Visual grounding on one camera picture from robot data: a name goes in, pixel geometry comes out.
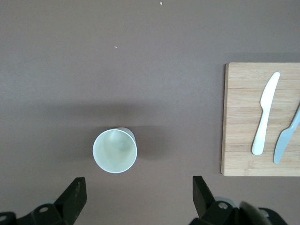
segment screw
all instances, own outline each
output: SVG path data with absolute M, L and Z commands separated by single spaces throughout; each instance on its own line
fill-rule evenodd
M 45 206 L 45 207 L 40 208 L 39 212 L 42 213 L 42 212 L 46 212 L 47 210 L 48 210 L 48 207 Z
M 218 206 L 223 210 L 228 209 L 228 205 L 225 202 L 220 202 Z
M 263 213 L 264 217 L 268 218 L 269 214 L 266 210 L 261 210 L 261 212 Z

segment cup rim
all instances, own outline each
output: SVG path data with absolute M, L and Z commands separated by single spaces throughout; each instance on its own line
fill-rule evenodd
M 127 136 L 130 137 L 130 139 L 132 140 L 132 142 L 133 142 L 134 145 L 135 145 L 135 159 L 133 160 L 132 164 L 131 164 L 128 168 L 126 168 L 125 170 L 122 170 L 122 171 L 117 171 L 117 172 L 109 171 L 109 170 L 103 168 L 103 167 L 98 163 L 98 161 L 97 161 L 96 158 L 95 158 L 94 152 L 95 152 L 95 143 L 96 143 L 96 141 L 97 141 L 103 134 L 105 134 L 105 133 L 107 133 L 107 132 L 111 132 L 111 131 L 120 131 L 120 132 L 125 133 Z M 122 173 L 122 172 L 125 172 L 126 170 L 130 169 L 130 168 L 133 166 L 133 164 L 135 163 L 135 161 L 136 161 L 136 158 L 137 158 L 137 145 L 136 145 L 136 141 L 135 141 L 134 138 L 132 138 L 132 136 L 131 136 L 129 133 L 127 133 L 127 132 L 125 132 L 125 131 L 123 131 L 123 130 L 117 129 L 117 128 L 113 128 L 113 129 L 109 129 L 109 130 L 103 131 L 101 134 L 98 135 L 98 137 L 97 137 L 97 138 L 95 139 L 95 141 L 94 141 L 94 144 L 93 144 L 93 157 L 94 157 L 94 160 L 95 160 L 96 164 L 97 164 L 101 169 L 103 169 L 103 170 L 106 171 L 106 172 L 109 172 L 109 173 Z

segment knife blade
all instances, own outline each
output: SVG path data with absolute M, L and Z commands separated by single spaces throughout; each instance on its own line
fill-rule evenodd
M 300 103 L 298 109 L 294 115 L 294 118 L 287 129 L 284 129 L 278 137 L 277 144 L 274 152 L 274 163 L 278 164 L 281 157 L 300 122 Z
M 262 107 L 262 116 L 252 145 L 252 153 L 257 156 L 261 155 L 263 152 L 269 114 L 279 77 L 280 73 L 275 72 L 269 79 L 262 93 L 260 101 Z

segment cutting board edge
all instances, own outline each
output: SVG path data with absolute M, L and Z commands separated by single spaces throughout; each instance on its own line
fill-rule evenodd
M 240 173 L 237 170 L 235 170 L 235 172 L 231 172 L 231 171 L 227 171 L 224 170 L 222 171 L 222 174 L 225 177 L 300 177 L 300 173 L 295 173 L 295 174 L 270 174 L 270 173 L 266 173 L 266 174 L 261 174 L 261 175 L 245 175 L 244 173 Z
M 229 64 L 225 66 L 225 86 L 224 86 L 224 108 L 223 108 L 223 133 L 222 133 L 222 156 L 221 156 L 221 173 L 224 175 L 225 169 L 225 140 L 226 140 L 226 118 L 227 118 L 227 90 L 228 90 L 228 68 Z

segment knife handle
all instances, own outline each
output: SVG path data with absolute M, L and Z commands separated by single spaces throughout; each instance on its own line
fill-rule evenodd
M 268 125 L 268 119 L 269 119 L 270 112 L 262 112 L 261 121 L 259 122 L 258 129 L 253 141 L 252 145 L 252 153 L 254 155 L 261 155 L 264 148 L 264 142 L 266 139 L 266 132 L 267 132 L 267 125 Z

